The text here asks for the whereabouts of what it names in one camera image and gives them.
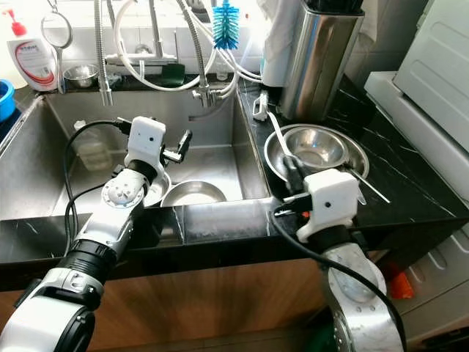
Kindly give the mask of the tiny steel bowl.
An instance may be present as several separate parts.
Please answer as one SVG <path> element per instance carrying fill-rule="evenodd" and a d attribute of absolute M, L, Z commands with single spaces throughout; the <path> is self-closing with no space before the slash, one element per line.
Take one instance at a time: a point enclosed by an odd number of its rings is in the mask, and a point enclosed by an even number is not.
<path fill-rule="evenodd" d="M 67 68 L 63 78 L 73 88 L 83 89 L 93 87 L 97 83 L 98 69 L 94 64 L 84 64 Z"/>

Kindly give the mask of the straight steel water tap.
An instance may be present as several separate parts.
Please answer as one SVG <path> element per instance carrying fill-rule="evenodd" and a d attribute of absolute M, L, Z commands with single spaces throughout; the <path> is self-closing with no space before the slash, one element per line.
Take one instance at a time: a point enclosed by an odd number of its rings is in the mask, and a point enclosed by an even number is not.
<path fill-rule="evenodd" d="M 135 7 L 137 2 L 143 2 L 147 8 L 148 20 L 152 32 L 152 46 L 147 46 L 147 43 L 141 41 L 134 53 L 128 53 L 124 41 L 122 40 L 122 24 L 123 17 L 126 15 L 131 7 Z M 115 62 L 113 65 L 130 67 L 132 64 L 140 66 L 167 66 L 170 64 L 177 64 L 179 59 L 172 56 L 165 51 L 163 37 L 160 33 L 160 17 L 155 10 L 155 2 L 157 0 L 124 0 L 119 10 L 114 11 L 114 16 L 111 18 L 113 23 L 113 34 L 115 47 L 117 47 L 117 54 L 115 54 Z"/>

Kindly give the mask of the orange object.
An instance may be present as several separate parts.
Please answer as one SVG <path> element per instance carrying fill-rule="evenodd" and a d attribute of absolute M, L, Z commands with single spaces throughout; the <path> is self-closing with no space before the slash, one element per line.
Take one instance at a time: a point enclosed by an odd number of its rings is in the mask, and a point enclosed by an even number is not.
<path fill-rule="evenodd" d="M 388 290 L 390 298 L 412 299 L 415 296 L 413 286 L 404 271 L 393 271 L 388 275 Z"/>

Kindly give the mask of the dark green sponge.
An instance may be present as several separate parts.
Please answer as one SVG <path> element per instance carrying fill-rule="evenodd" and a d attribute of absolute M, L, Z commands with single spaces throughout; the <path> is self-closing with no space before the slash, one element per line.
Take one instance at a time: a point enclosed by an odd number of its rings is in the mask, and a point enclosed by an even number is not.
<path fill-rule="evenodd" d="M 162 67 L 160 83 L 162 87 L 178 88 L 185 84 L 185 66 L 180 63 L 171 63 Z"/>

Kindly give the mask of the medium steel bowl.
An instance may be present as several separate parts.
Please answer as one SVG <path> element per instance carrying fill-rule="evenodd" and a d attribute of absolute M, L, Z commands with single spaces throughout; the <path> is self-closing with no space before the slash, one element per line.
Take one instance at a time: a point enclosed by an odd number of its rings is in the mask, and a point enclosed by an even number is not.
<path fill-rule="evenodd" d="M 324 128 L 291 128 L 285 139 L 288 151 L 311 173 L 339 167 L 350 157 L 342 138 Z"/>

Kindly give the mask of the large shallow steel bowl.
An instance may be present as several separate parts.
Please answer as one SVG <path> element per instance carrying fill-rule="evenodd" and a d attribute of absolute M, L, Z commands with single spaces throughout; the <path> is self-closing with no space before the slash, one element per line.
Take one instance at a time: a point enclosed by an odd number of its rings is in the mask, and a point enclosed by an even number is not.
<path fill-rule="evenodd" d="M 281 129 L 281 132 L 286 136 L 290 132 L 310 130 L 313 132 L 328 132 L 335 135 L 346 147 L 347 158 L 344 165 L 351 166 L 355 169 L 361 177 L 366 177 L 369 173 L 369 160 L 362 147 L 359 147 L 358 143 L 352 140 L 350 137 L 342 132 L 338 132 L 335 128 L 326 128 L 325 126 L 317 126 L 312 124 L 296 124 L 292 126 L 286 126 Z M 277 134 L 271 132 L 268 135 L 267 141 L 264 144 L 264 157 L 267 167 L 271 172 L 281 178 L 282 181 L 286 182 L 286 168 L 284 162 L 281 159 L 284 157 L 284 151 L 282 151 L 281 145 L 278 143 Z"/>

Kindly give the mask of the tall steel knife holder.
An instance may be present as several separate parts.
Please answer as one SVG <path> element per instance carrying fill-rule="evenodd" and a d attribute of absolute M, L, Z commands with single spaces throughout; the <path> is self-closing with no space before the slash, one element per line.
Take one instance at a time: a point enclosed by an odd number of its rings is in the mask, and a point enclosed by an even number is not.
<path fill-rule="evenodd" d="M 300 0 L 281 111 L 293 122 L 326 118 L 361 29 L 363 0 Z"/>

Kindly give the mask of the steel spring pull-down faucet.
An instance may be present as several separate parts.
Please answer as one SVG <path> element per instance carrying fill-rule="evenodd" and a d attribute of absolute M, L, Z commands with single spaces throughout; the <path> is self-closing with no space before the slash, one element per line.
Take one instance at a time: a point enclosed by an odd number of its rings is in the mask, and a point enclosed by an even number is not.
<path fill-rule="evenodd" d="M 128 72 L 131 74 L 131 76 L 134 77 L 139 83 L 157 91 L 181 92 L 181 91 L 192 89 L 193 96 L 195 98 L 198 98 L 202 102 L 202 105 L 204 105 L 204 107 L 208 108 L 208 107 L 213 106 L 219 98 L 223 98 L 224 94 L 226 93 L 224 89 L 211 90 L 211 88 L 209 87 L 209 81 L 207 77 L 209 66 L 207 64 L 207 61 L 205 61 L 204 56 L 202 56 L 202 47 L 200 44 L 200 33 L 204 32 L 205 34 L 207 34 L 209 40 L 213 40 L 213 34 L 209 30 L 205 29 L 205 27 L 201 23 L 198 23 L 198 21 L 195 21 L 194 12 L 192 11 L 191 6 L 187 0 L 175 0 L 175 2 L 177 3 L 177 6 L 180 9 L 181 16 L 185 20 L 188 30 L 190 30 L 190 33 L 191 33 L 192 45 L 196 51 L 196 60 L 198 63 L 198 70 L 197 70 L 198 76 L 194 80 L 188 81 L 188 83 L 181 85 L 181 87 L 167 88 L 167 87 L 162 87 L 161 85 L 153 84 L 151 83 L 151 81 L 146 80 L 144 74 L 141 71 L 135 70 L 134 65 L 131 65 L 130 67 L 126 67 L 126 68 Z M 100 88 L 101 95 L 103 95 L 104 105 L 110 106 L 111 104 L 113 104 L 113 94 L 111 94 L 110 85 L 108 85 L 108 82 L 106 80 L 108 56 L 104 51 L 104 44 L 103 44 L 103 38 L 104 38 L 103 6 L 107 7 L 108 12 L 111 12 L 114 14 L 113 0 L 96 0 L 95 6 L 94 6 L 95 26 L 96 26 L 96 32 L 95 32 L 96 58 L 97 58 L 98 67 L 100 68 L 100 80 L 101 80 L 100 84 L 98 84 L 98 87 Z M 111 33 L 113 34 L 113 23 L 111 23 Z"/>

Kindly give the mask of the white detergent pouch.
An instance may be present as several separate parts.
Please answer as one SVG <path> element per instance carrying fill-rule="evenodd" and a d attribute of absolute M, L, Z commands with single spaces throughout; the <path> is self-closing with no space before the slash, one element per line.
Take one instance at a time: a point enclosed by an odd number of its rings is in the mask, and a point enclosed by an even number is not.
<path fill-rule="evenodd" d="M 265 40 L 262 83 L 268 87 L 284 87 L 290 65 L 296 21 L 302 13 L 301 0 L 256 0 L 270 27 Z"/>

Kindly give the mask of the blue plastic basin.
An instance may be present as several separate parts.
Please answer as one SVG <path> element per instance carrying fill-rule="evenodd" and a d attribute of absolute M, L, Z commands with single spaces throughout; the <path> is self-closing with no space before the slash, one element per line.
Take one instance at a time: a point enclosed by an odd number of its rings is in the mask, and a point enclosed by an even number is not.
<path fill-rule="evenodd" d="M 0 123 L 7 120 L 16 109 L 14 93 L 15 87 L 11 81 L 0 79 Z"/>

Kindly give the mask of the wooden cabinet door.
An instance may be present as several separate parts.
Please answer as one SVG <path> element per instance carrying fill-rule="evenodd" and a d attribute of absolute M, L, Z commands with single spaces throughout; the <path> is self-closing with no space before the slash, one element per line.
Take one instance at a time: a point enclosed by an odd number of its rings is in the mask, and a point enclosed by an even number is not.
<path fill-rule="evenodd" d="M 113 279 L 89 349 L 292 328 L 324 308 L 321 272 L 311 260 Z"/>

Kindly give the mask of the round steel mesh strainer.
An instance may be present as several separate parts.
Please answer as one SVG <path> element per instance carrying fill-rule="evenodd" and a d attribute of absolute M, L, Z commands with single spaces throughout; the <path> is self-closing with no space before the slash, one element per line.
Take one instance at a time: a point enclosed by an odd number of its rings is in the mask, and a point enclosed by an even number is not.
<path fill-rule="evenodd" d="M 56 56 L 56 79 L 59 94 L 66 93 L 66 80 L 63 74 L 63 53 L 73 43 L 73 26 L 59 11 L 58 0 L 46 0 L 49 11 L 40 20 L 40 31 L 44 40 L 53 47 Z"/>

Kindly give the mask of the blue bottle brush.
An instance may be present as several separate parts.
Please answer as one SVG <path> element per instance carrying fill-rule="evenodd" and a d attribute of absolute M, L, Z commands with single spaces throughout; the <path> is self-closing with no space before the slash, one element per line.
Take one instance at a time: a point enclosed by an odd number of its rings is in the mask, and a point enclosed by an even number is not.
<path fill-rule="evenodd" d="M 218 50 L 237 50 L 239 48 L 240 10 L 232 6 L 230 0 L 221 0 L 213 7 L 213 41 Z"/>

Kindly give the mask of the small white clip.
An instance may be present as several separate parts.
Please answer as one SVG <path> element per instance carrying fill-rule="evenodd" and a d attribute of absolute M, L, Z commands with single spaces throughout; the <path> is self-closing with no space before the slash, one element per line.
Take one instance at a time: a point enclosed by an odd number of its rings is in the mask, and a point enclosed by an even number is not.
<path fill-rule="evenodd" d="M 252 118 L 256 121 L 267 121 L 268 119 L 268 91 L 262 90 L 259 97 L 252 104 Z"/>

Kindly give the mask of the white appliance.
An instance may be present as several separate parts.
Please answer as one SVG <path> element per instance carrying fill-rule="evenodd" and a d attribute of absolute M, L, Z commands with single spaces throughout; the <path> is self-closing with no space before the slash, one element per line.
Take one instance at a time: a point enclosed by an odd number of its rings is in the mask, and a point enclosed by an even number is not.
<path fill-rule="evenodd" d="M 365 90 L 469 207 L 469 0 L 429 0 L 401 67 Z"/>

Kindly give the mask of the white soap bottle red pump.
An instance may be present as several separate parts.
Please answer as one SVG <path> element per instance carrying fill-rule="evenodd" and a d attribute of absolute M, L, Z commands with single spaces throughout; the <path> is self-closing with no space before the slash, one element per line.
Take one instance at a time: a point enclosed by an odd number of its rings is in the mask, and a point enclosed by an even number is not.
<path fill-rule="evenodd" d="M 5 34 L 14 67 L 23 80 L 38 92 L 56 91 L 58 78 L 53 50 L 41 36 L 40 30 L 19 21 L 13 9 L 2 10 L 10 20 L 10 30 Z"/>

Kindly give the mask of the clear plastic bottle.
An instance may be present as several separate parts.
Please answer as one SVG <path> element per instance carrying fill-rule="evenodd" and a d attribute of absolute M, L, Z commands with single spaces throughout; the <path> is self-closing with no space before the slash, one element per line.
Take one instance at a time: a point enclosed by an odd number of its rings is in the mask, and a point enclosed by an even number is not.
<path fill-rule="evenodd" d="M 88 171 L 104 170 L 113 165 L 106 141 L 96 128 L 87 128 L 74 138 L 73 149 Z"/>

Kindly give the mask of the shallow steel dish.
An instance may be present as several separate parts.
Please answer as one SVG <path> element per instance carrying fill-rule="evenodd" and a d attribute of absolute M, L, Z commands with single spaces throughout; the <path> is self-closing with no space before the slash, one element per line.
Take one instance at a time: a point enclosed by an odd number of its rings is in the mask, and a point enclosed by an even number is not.
<path fill-rule="evenodd" d="M 187 180 L 174 185 L 160 203 L 161 207 L 181 207 L 209 202 L 225 202 L 224 192 L 212 183 L 202 180 Z"/>

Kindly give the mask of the white ribbed appliance panel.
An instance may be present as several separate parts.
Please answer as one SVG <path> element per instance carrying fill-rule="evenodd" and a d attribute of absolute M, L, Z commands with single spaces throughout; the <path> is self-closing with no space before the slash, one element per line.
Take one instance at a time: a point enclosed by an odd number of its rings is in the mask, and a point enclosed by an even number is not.
<path fill-rule="evenodd" d="M 469 224 L 406 268 L 412 295 L 393 299 L 408 348 L 469 326 Z"/>

